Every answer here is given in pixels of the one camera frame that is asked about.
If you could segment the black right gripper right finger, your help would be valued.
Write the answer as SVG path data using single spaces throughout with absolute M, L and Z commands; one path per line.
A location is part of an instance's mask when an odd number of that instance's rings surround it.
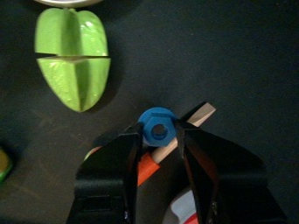
M 199 224 L 289 224 L 262 159 L 187 122 L 177 123 Z

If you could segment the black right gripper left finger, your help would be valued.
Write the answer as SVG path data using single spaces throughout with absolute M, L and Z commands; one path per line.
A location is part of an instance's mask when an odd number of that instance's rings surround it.
M 66 224 L 137 224 L 142 146 L 143 125 L 137 123 L 85 160 Z

